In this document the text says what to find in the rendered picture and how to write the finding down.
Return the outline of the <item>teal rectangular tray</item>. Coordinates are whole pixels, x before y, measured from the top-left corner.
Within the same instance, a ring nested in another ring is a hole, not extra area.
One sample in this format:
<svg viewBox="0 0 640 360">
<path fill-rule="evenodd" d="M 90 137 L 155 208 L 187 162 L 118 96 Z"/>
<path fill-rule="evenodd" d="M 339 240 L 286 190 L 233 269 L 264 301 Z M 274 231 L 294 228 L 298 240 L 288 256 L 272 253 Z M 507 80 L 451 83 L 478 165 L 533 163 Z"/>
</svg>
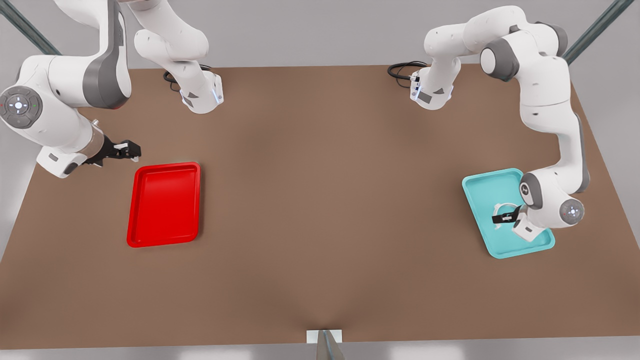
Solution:
<svg viewBox="0 0 640 360">
<path fill-rule="evenodd" d="M 490 171 L 467 176 L 462 180 L 462 189 L 473 212 L 487 251 L 496 259 L 528 255 L 555 246 L 553 232 L 547 228 L 527 242 L 514 233 L 510 224 L 498 230 L 492 222 L 494 206 L 498 203 L 523 205 L 518 190 L 523 173 L 517 168 Z"/>
</svg>

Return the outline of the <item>silver frame post with foot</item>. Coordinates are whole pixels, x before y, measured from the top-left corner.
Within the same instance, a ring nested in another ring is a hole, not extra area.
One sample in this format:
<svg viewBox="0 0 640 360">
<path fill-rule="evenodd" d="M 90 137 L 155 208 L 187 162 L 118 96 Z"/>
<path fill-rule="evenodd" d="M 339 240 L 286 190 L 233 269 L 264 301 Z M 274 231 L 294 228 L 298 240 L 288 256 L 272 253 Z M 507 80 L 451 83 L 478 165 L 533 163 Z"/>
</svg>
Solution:
<svg viewBox="0 0 640 360">
<path fill-rule="evenodd" d="M 315 360 L 346 360 L 339 348 L 343 342 L 341 329 L 315 329 L 306 331 L 306 343 L 316 344 Z"/>
</svg>

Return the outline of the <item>red rectangular tray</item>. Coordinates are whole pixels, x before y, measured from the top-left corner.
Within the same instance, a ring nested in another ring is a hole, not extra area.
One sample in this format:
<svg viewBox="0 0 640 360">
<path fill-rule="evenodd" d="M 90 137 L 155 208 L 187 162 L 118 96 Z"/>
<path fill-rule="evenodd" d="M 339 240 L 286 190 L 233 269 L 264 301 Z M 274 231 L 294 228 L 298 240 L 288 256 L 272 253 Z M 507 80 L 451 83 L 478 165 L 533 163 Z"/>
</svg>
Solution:
<svg viewBox="0 0 640 360">
<path fill-rule="evenodd" d="M 188 243 L 199 234 L 201 166 L 142 166 L 134 175 L 126 243 L 146 248 Z"/>
</svg>

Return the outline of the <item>white drainage pipe clamp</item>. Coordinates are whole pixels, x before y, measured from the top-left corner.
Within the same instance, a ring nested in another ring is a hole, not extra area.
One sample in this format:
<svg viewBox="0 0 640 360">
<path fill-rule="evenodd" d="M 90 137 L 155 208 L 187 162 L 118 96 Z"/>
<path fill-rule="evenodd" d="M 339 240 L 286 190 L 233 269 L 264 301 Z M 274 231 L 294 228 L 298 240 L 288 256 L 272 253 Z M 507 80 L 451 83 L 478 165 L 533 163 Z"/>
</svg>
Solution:
<svg viewBox="0 0 640 360">
<path fill-rule="evenodd" d="M 496 203 L 491 216 L 494 228 L 498 230 L 501 226 L 510 224 L 515 227 L 518 221 L 519 212 L 522 205 L 512 202 Z"/>
</svg>

